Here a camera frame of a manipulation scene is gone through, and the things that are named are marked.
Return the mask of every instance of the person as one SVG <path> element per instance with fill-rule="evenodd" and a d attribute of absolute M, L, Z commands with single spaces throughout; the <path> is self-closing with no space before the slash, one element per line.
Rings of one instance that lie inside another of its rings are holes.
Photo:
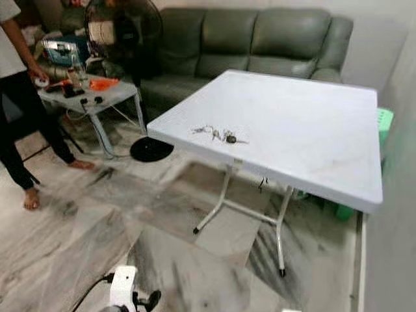
<path fill-rule="evenodd" d="M 6 94 L 49 142 L 53 151 L 69 167 L 91 170 L 94 165 L 75 159 L 60 134 L 57 123 L 47 115 L 45 107 L 32 83 L 31 77 L 48 79 L 36 63 L 14 16 L 20 9 L 13 0 L 0 0 L 0 92 Z M 0 161 L 12 179 L 25 191 L 24 207 L 28 210 L 40 206 L 38 191 L 34 188 L 29 172 L 7 131 L 7 120 L 1 104 L 0 94 Z"/>

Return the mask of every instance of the hand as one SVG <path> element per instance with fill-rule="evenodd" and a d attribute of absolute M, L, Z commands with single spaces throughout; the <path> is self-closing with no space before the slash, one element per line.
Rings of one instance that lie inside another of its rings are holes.
<path fill-rule="evenodd" d="M 36 63 L 32 66 L 29 66 L 29 74 L 31 76 L 38 77 L 39 79 L 46 81 L 49 80 L 49 77 L 46 75 L 46 73 L 41 69 L 39 65 Z"/>

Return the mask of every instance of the marble floor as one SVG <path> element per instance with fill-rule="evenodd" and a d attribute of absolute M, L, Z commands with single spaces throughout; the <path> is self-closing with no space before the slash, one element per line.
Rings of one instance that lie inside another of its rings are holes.
<path fill-rule="evenodd" d="M 142 296 L 162 291 L 155 311 L 354 310 L 355 215 L 340 222 L 318 198 L 292 201 L 280 278 L 268 224 L 224 208 L 193 235 L 220 193 L 221 164 L 178 149 L 160 162 L 134 161 L 136 128 L 112 113 L 102 119 L 120 156 L 112 160 L 87 120 L 64 121 L 94 172 L 65 167 L 50 149 L 25 163 L 42 182 L 39 211 L 21 208 L 21 190 L 0 169 L 0 311 L 71 311 L 91 284 L 126 263 L 139 269 Z M 25 156 L 43 144 L 34 134 L 18 148 Z M 260 193 L 260 180 L 239 172 L 227 196 L 275 216 L 283 186 L 270 182 Z M 108 297 L 100 283 L 77 311 L 99 311 Z"/>

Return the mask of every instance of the bare foot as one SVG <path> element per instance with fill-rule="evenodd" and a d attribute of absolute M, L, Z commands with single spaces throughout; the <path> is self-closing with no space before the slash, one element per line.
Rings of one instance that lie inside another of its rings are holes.
<path fill-rule="evenodd" d="M 68 166 L 71 168 L 81 169 L 81 170 L 92 170 L 95 167 L 95 165 L 92 162 L 78 161 L 78 160 L 74 160 Z"/>
<path fill-rule="evenodd" d="M 35 210 L 40 207 L 38 191 L 33 187 L 29 190 L 25 190 L 25 202 L 24 206 L 27 210 Z"/>

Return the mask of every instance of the black pants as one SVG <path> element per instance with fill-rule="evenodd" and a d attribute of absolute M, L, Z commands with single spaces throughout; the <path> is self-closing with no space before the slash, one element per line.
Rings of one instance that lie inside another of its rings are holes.
<path fill-rule="evenodd" d="M 36 125 L 49 142 L 53 151 L 67 164 L 75 158 L 64 142 L 59 127 L 50 118 L 43 106 L 35 87 L 26 71 L 0 79 L 0 91 L 17 105 L 26 118 Z M 5 165 L 12 179 L 24 190 L 33 187 L 33 182 L 14 145 L 14 135 L 7 128 L 7 119 L 0 95 L 0 161 Z"/>

